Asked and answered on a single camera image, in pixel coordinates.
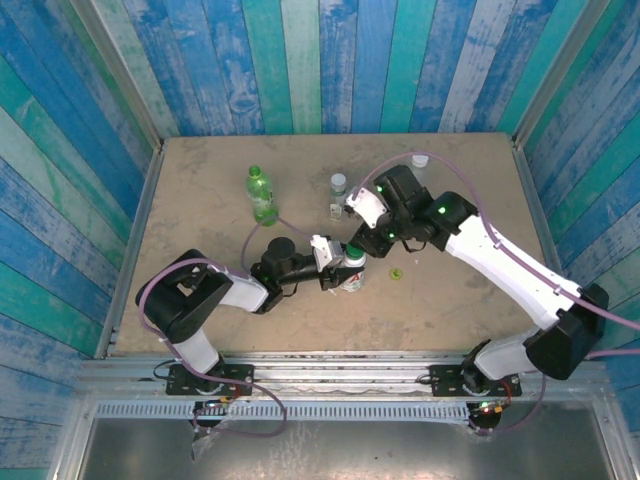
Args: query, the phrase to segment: metal frame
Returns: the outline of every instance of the metal frame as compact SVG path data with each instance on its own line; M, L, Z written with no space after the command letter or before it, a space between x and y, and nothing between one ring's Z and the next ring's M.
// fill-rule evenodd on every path
M607 5L609 5L609 2L610 0L589 0L582 10L582 13L576 20L567 39L562 44L556 58L553 60L551 68L547 72L542 84L533 96L533 100L531 100L531 103L516 127L513 140L517 147L522 147L527 143L538 120L540 120L544 110L547 108L549 101L558 90L571 64L578 56L578 53L587 41L587 38L589 38L591 31L607 8Z
M124 58L122 58L122 55L116 48L109 34L109 30L102 21L93 1L71 0L71 5L80 17L89 36L105 61L107 68L111 71L116 83L127 99L127 103L138 120L145 137L151 143L152 148L158 148L162 140L158 134L153 118L149 113L147 105L144 103L142 95L140 95L138 91L138 87L129 72Z
M106 355L112 353L117 339L117 330L122 322L122 314L127 303L127 297L129 296L129 289L131 288L131 281L133 280L133 272L138 260L138 253L140 252L140 246L142 245L142 237L144 236L144 230L147 226L147 220L149 219L149 213L151 212L151 205L153 203L153 196L156 192L156 186L158 185L158 179L160 178L160 171L162 170L162 163L164 162L166 142L157 149L147 172L147 178L142 188L140 195L140 203L138 204L138 210L136 211L136 218L133 221L131 233L129 235L129 242L124 254L124 260L122 267L120 268L120 274L118 275L118 281L116 282L116 288L113 293L111 305L109 305L109 311L107 312L107 318L104 322L104 327L100 335L100 340L96 347L94 358L104 358Z
M265 352L229 354L225 358L228 363L255 365L255 381L276 393L294 409L294 418L302 420L460 424L468 401L463 397L433 397L430 386L415 382L418 376L428 373L431 365L460 363L460 352ZM65 426L50 479L78 478L97 418L189 416L202 396L168 397L164 381L149 381L153 368L168 359L171 357L139 354L85 363L78 398ZM522 374L521 384L523 394L514 401L534 401L541 376ZM277 418L274 402L257 392L249 398L254 408L251 418ZM545 402L576 401L593 411L615 478L638 478L640 461L634 441L602 363L586 362L568 381L548 382ZM212 412L210 418L218 418L215 415Z
M562 275L560 258L558 258L558 252L556 251L556 246L553 243L549 224L547 223L547 218L544 215L544 210L540 203L540 197L538 197L538 192L536 191L536 187L533 183L533 177L531 176L531 171L527 164L527 158L524 155L522 147L516 147L513 142L511 151L513 152L513 161L516 164L518 175L520 176L524 196L527 200L527 204L529 205L529 212L531 213L533 226L538 234L538 241L540 242L544 261L549 269L559 275Z

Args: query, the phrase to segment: green cap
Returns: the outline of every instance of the green cap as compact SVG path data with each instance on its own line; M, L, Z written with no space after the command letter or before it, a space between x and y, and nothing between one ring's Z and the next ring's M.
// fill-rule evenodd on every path
M260 175L262 175L262 171L259 166L252 165L249 167L249 176L251 178L258 178Z
M356 248L351 244L347 245L347 256L349 258L353 260L357 260L359 258L362 258L363 255L364 255L364 252L359 248Z

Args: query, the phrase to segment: beige tabletop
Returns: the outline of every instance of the beige tabletop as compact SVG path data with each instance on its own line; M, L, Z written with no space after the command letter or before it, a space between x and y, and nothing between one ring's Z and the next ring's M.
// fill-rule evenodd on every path
M453 160L475 182L494 226L542 258L503 134L174 138L168 142L116 351L166 351L139 326L133 299L183 252L196 248L239 268L242 244L255 225L244 188L250 165L260 165L273 179L284 219L305 232L346 243L359 222L329 218L331 175L344 173L353 185L384 159L414 149ZM453 190L470 199L444 166L432 161L427 168L427 187L434 197ZM290 236L300 253L311 252L308 242L277 225L256 234L247 263L257 261L276 236ZM400 280L390 277L392 268L402 270ZM205 331L223 352L448 350L468 349L532 325L517 304L463 262L432 246L410 255L396 245L385 259L368 259L358 292L322 292L318 282L306 282L267 315L219 306Z

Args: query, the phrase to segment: water bottle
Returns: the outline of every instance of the water bottle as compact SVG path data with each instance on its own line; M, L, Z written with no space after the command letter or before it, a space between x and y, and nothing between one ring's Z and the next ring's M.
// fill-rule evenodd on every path
M336 173L331 176L331 203L329 204L329 215L331 220L340 221L346 198L347 177L342 173Z
M347 245L344 253L344 259L342 260L342 266L344 267L364 267L365 263L367 263L367 255L353 245ZM347 292L357 292L362 288L363 282L364 272L356 273L342 283L340 288Z
M420 185L424 186L427 181L427 164L429 157L427 155L413 155L409 168L413 172Z
M253 217L256 222L261 222L267 217L273 217L273 219L267 220L262 225L270 227L276 223L278 207L273 202L273 184L271 179L257 165L249 167L247 194L253 204Z

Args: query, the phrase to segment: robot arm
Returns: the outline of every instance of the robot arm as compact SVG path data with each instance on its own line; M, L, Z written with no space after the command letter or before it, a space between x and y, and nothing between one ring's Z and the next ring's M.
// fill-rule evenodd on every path
M497 249L477 209L460 195L446 192L434 200L403 165L380 175L374 185L386 205L365 189L347 199L345 210L364 220L352 244L375 258L383 258L397 242L402 242L409 252L416 250L409 248L408 240L431 243L489 278L534 323L524 334L483 342L471 352L462 374L473 390L483 390L506 375L530 370L566 379L602 337L604 319L558 295ZM576 296L607 307L608 296L598 285L581 289L494 232L529 267Z
M145 315L198 372L220 376L224 362L202 330L218 305L264 314L285 297L283 286L317 279L322 290L328 290L364 270L340 266L340 242L314 235L310 243L313 253L301 255L289 238L273 239L260 262L251 267L251 275L207 265L202 253L189 250L171 265L199 258L203 263L181 267L163 277L149 293ZM138 291L136 305L146 286Z

